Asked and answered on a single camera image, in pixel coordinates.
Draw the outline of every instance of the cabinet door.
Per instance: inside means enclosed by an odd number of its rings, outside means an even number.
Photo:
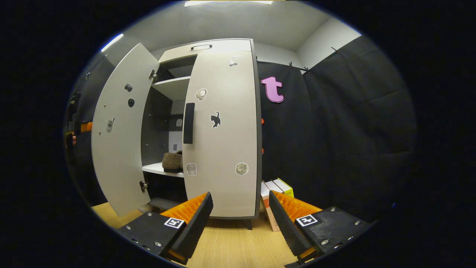
[[[205,98],[197,92],[205,89]],[[194,103],[186,144],[187,103]],[[255,215],[257,110],[251,52],[201,52],[188,84],[183,166],[187,197],[209,191],[215,217]]]
[[[139,184],[145,182],[140,132],[152,84],[150,72],[158,67],[157,59],[141,43],[137,44],[112,72],[94,112],[91,133],[94,170],[104,196],[119,216],[150,202],[147,189],[142,192]]]

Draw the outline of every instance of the white shelf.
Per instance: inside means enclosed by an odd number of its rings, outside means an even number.
[[[190,76],[185,76],[160,81],[152,84],[152,87],[173,101],[181,101],[185,100],[185,97],[187,96],[189,81]]]
[[[162,174],[162,175],[167,175],[167,176],[183,178],[183,172],[179,172],[179,173],[165,172],[164,168],[162,167],[162,162],[151,164],[151,165],[145,165],[145,166],[142,167],[142,170],[145,171],[145,172],[152,172],[152,173],[156,173],[156,174]]]

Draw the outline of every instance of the cabinet leg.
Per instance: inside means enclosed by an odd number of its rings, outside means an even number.
[[[246,226],[246,228],[248,228],[248,230],[253,230],[253,226],[251,226],[251,220],[250,219],[241,220],[241,222],[243,222],[243,224]]]

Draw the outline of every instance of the black door handle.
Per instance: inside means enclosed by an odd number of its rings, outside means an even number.
[[[185,105],[185,115],[183,120],[183,143],[193,144],[193,115],[195,113],[195,103]]]
[[[198,45],[198,46],[194,46],[194,47],[190,48],[190,50],[193,50],[193,48],[196,48],[196,47],[201,47],[201,46],[210,46],[209,48],[211,48],[211,45],[210,45],[210,44],[208,44],[208,45]]]

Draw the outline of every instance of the black cat sticker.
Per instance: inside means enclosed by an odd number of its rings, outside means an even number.
[[[219,125],[221,125],[221,120],[220,120],[220,113],[219,112],[216,112],[217,115],[210,115],[210,121],[212,121],[213,123],[215,123],[213,125],[213,128],[216,128],[218,127]]]

